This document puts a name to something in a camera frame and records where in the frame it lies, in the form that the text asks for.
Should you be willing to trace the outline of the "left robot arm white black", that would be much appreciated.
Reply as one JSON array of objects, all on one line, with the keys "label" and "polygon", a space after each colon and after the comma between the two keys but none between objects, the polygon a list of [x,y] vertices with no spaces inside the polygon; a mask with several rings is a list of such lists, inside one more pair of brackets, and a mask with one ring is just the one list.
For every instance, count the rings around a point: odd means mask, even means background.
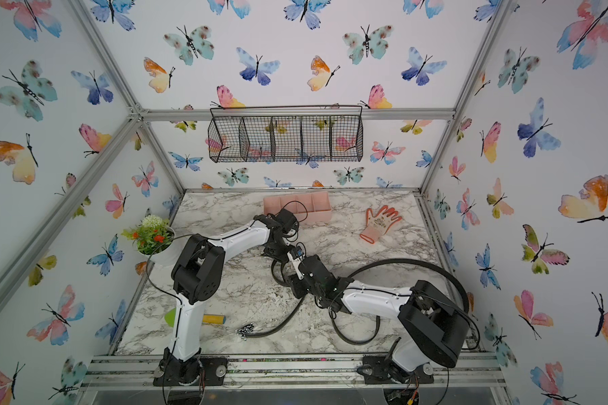
[{"label": "left robot arm white black", "polygon": [[267,258],[288,263],[295,246],[287,239],[298,230],[295,214],[282,209],[278,214],[257,215],[250,223],[219,236],[195,234],[187,239],[172,270],[177,318],[169,349],[176,359],[187,362],[200,354],[205,303],[221,285],[226,262],[261,246]]}]

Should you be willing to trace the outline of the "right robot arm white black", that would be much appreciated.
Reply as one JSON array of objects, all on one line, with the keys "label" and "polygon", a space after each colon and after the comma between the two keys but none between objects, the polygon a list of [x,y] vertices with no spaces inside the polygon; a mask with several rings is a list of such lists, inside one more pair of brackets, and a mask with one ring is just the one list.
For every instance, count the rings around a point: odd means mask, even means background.
[{"label": "right robot arm white black", "polygon": [[395,344],[391,362],[405,374],[435,363],[454,368],[470,330],[466,307],[449,299],[431,282],[411,287],[368,285],[354,276],[338,278],[317,255],[292,248],[286,255],[296,272],[293,288],[315,297],[322,309],[395,320],[405,334]]}]

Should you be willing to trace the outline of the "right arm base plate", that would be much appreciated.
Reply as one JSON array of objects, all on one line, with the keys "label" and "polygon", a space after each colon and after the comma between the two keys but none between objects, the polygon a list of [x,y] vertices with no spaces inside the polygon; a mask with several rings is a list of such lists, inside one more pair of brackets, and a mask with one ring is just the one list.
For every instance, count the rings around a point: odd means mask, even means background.
[{"label": "right arm base plate", "polygon": [[385,384],[431,384],[434,376],[426,374],[423,366],[414,371],[404,371],[386,355],[366,355],[356,368],[358,375],[362,376],[367,385]]}]

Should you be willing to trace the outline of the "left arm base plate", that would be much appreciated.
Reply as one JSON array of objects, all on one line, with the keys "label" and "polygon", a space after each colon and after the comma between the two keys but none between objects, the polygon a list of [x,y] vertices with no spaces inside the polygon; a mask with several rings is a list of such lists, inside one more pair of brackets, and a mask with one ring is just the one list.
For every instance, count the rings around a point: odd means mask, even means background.
[{"label": "left arm base plate", "polygon": [[226,357],[209,357],[197,353],[188,360],[180,360],[169,348],[153,373],[153,386],[222,386],[227,374]]}]

